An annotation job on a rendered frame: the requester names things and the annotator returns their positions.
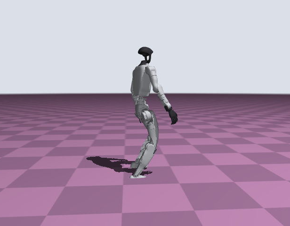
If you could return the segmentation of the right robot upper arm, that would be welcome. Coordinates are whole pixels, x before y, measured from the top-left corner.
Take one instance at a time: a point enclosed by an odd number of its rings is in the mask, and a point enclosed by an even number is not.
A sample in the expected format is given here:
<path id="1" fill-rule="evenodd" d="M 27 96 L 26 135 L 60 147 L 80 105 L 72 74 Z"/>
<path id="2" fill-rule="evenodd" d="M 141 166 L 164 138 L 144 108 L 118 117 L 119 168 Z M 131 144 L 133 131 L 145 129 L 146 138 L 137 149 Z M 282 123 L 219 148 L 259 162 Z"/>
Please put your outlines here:
<path id="1" fill-rule="evenodd" d="M 145 67 L 145 72 L 146 74 L 149 75 L 149 78 L 150 78 L 150 81 L 151 81 L 151 84 L 153 86 L 153 91 L 155 93 L 158 93 L 158 88 L 157 88 L 157 85 L 158 85 L 158 79 L 157 79 L 157 75 L 156 75 L 156 69 L 154 66 L 146 66 Z"/>

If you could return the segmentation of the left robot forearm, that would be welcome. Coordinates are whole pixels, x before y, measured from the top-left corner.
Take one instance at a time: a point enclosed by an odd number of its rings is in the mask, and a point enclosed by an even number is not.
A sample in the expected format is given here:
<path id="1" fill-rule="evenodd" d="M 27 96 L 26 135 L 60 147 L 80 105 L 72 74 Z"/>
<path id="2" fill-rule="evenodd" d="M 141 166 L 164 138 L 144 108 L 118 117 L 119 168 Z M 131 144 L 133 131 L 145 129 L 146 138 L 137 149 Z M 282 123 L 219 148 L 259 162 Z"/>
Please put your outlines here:
<path id="1" fill-rule="evenodd" d="M 137 100 L 139 99 L 138 98 L 139 96 L 134 96 L 134 94 L 132 94 L 132 98 L 134 100 L 134 104 L 137 105 Z"/>

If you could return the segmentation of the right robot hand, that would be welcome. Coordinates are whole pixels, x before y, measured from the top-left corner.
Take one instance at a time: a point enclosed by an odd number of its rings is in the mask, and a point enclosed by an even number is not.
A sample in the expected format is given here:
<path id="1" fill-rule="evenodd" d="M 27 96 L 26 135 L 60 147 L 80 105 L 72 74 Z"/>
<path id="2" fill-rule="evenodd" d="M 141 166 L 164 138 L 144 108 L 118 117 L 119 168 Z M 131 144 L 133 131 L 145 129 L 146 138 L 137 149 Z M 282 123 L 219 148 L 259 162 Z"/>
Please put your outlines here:
<path id="1" fill-rule="evenodd" d="M 171 121 L 172 121 L 171 125 L 172 125 L 172 124 L 175 124 L 175 123 L 178 121 L 178 118 L 177 118 L 177 114 L 176 114 L 176 112 L 175 112 L 174 110 L 172 110 L 172 107 L 169 109 L 169 108 L 165 105 L 164 108 L 165 108 L 165 110 L 166 110 L 167 112 L 169 112 L 169 116 L 170 116 Z"/>

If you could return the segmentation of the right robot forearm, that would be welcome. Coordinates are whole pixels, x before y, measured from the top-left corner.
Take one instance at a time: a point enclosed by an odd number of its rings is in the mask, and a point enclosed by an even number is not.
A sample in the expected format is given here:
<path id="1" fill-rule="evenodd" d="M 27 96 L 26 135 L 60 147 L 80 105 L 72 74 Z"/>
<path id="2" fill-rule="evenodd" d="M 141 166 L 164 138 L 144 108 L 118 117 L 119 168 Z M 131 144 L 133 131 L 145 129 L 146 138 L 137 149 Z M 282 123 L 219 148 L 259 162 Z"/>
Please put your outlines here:
<path id="1" fill-rule="evenodd" d="M 168 99 L 165 97 L 162 86 L 160 84 L 157 85 L 159 93 L 157 94 L 157 97 L 159 97 L 161 104 L 163 106 L 167 106 L 169 109 L 171 108 L 171 104 L 168 102 Z"/>

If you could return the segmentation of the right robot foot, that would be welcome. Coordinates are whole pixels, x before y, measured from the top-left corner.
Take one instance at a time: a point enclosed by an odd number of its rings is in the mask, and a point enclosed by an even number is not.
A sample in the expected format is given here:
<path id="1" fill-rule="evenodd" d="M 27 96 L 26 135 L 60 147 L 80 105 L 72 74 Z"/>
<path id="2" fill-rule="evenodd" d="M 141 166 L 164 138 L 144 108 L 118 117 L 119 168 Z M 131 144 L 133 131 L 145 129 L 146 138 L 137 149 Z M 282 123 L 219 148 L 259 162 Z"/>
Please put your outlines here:
<path id="1" fill-rule="evenodd" d="M 134 177 L 134 175 L 131 175 L 129 178 L 145 178 L 146 176 L 142 176 L 142 175 L 139 175 L 137 177 Z"/>

